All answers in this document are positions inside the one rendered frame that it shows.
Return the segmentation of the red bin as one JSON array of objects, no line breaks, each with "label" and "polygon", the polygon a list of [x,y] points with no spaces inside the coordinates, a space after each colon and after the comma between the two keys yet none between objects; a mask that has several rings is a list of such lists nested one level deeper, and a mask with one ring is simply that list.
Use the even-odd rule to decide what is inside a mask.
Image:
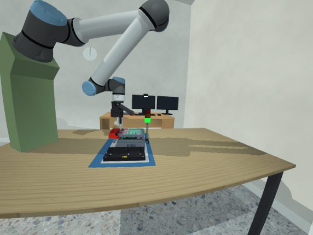
[{"label": "red bin", "polygon": [[[113,130],[113,131],[112,131]],[[109,138],[119,138],[119,135],[115,135],[116,134],[116,132],[118,131],[118,130],[120,130],[119,128],[113,128],[111,131],[110,131],[110,133],[109,133]]]}]

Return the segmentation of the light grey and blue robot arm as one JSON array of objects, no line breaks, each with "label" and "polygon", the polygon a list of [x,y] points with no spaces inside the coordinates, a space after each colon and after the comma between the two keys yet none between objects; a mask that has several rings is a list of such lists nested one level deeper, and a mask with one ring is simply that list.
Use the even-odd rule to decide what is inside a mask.
[{"label": "light grey and blue robot arm", "polygon": [[167,28],[169,13],[164,0],[148,0],[135,11],[86,20],[67,19],[51,4],[35,0],[12,46],[32,60],[48,63],[53,59],[56,42],[81,47],[89,39],[123,34],[90,79],[83,82],[82,89],[88,96],[112,91],[113,101],[124,101],[125,79],[109,78],[149,31],[162,32]]}]

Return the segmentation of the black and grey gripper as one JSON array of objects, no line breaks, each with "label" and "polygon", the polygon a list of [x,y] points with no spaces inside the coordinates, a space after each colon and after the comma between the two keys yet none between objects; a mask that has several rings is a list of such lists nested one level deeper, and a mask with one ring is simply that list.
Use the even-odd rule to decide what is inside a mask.
[{"label": "black and grey gripper", "polygon": [[121,103],[124,103],[124,101],[111,101],[112,104],[111,117],[114,118],[118,117],[117,121],[115,121],[114,124],[120,126],[120,130],[123,127],[123,110],[119,108]]}]

